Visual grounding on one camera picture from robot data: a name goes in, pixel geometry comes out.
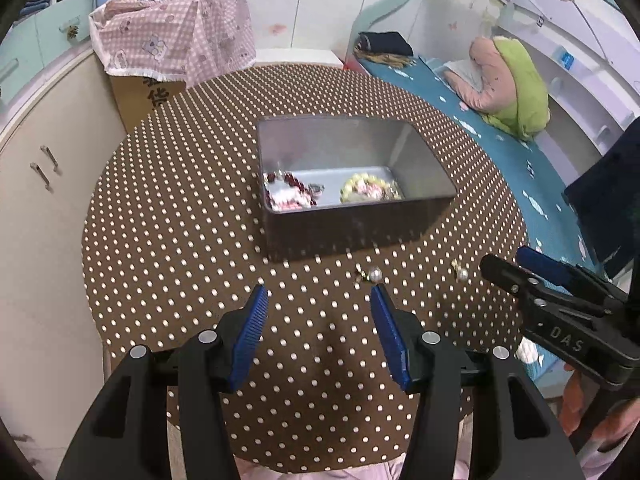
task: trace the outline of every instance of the cabinet handle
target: cabinet handle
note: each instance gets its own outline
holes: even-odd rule
[[[49,185],[49,179],[47,178],[47,175],[43,173],[43,171],[35,162],[32,162],[29,166],[33,171],[35,171],[37,174],[40,175],[40,178],[42,180],[44,180],[44,189],[48,191],[50,189],[50,185]]]
[[[0,68],[0,82],[7,79],[19,65],[20,61],[18,61],[17,57],[14,57],[9,63]]]
[[[44,144],[40,147],[40,150],[49,157],[49,160],[51,162],[53,162],[53,171],[56,171],[58,169],[58,162],[56,158],[53,156],[53,153],[51,153],[51,150]]]
[[[58,27],[58,30],[63,34],[66,34],[66,38],[71,41],[74,40],[78,36],[80,25],[80,16],[76,16],[72,20],[63,23]]]

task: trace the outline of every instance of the metal tin box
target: metal tin box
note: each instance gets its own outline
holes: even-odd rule
[[[411,124],[382,118],[281,116],[257,125],[260,202],[273,261],[382,247],[419,238],[444,213],[456,187]],[[317,205],[274,210],[268,174],[292,173],[324,191]],[[401,195],[384,202],[341,203],[354,174],[394,181]]]

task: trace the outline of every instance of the drawer knob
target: drawer knob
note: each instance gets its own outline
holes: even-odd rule
[[[69,25],[69,28],[66,30],[66,38],[70,40],[74,40],[78,36],[78,26],[77,25]]]
[[[49,179],[47,178],[47,175],[45,175],[44,172],[40,169],[40,166],[38,166],[35,162],[32,162],[29,166],[33,171],[40,175],[40,178],[44,180],[44,189],[49,191],[51,189]]]
[[[45,155],[47,155],[49,157],[49,160],[51,162],[53,162],[53,171],[57,171],[58,170],[58,162],[56,160],[56,158],[53,156],[53,153],[51,153],[51,150],[49,149],[48,146],[45,146],[44,144],[40,147],[40,151],[42,153],[44,153]]]

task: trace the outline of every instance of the round table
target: round table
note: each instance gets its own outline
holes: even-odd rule
[[[255,124],[280,114],[379,116],[423,134],[459,192],[417,242],[271,263],[258,202]],[[516,201],[484,151],[430,104],[370,76],[322,66],[252,68],[157,108],[98,180],[83,238],[87,298],[115,366],[136,344],[181,345],[270,294],[264,341],[242,390],[223,398],[236,456],[304,472],[404,452],[417,398],[391,380],[354,266],[378,266],[399,308],[458,346],[519,343],[514,299],[484,282],[486,253],[526,241]],[[456,280],[451,261],[468,268]],[[168,393],[179,427],[178,392]],[[461,392],[463,413],[470,397]]]

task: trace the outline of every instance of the pink pillow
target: pink pillow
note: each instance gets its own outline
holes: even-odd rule
[[[516,101],[516,83],[494,42],[488,38],[475,38],[469,57],[482,71],[481,92],[451,70],[443,74],[460,98],[474,110],[486,114],[495,114],[513,104]]]

